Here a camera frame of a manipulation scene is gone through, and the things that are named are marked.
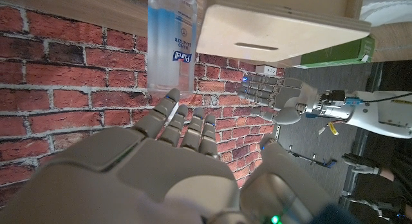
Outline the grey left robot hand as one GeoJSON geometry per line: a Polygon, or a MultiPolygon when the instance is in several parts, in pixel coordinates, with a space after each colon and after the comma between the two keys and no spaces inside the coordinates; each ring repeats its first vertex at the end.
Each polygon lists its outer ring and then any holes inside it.
{"type": "Polygon", "coordinates": [[[279,125],[294,124],[303,113],[311,113],[321,95],[318,89],[294,78],[273,78],[262,75],[243,77],[237,95],[256,103],[252,115],[279,125]]]}

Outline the person's grey gloved hand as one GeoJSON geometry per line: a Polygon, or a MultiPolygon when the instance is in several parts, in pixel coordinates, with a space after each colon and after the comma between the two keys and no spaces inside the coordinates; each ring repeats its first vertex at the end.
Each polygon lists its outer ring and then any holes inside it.
{"type": "Polygon", "coordinates": [[[345,153],[342,159],[344,163],[353,167],[351,170],[353,173],[379,175],[382,172],[379,163],[363,156],[345,153]]]}

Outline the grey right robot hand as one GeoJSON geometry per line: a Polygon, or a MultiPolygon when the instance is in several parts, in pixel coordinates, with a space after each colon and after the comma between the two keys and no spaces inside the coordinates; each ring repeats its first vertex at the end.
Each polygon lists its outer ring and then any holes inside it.
{"type": "Polygon", "coordinates": [[[218,159],[215,119],[172,89],[133,127],[112,127],[44,164],[2,223],[309,223],[333,203],[272,136],[239,186],[218,159]]]}

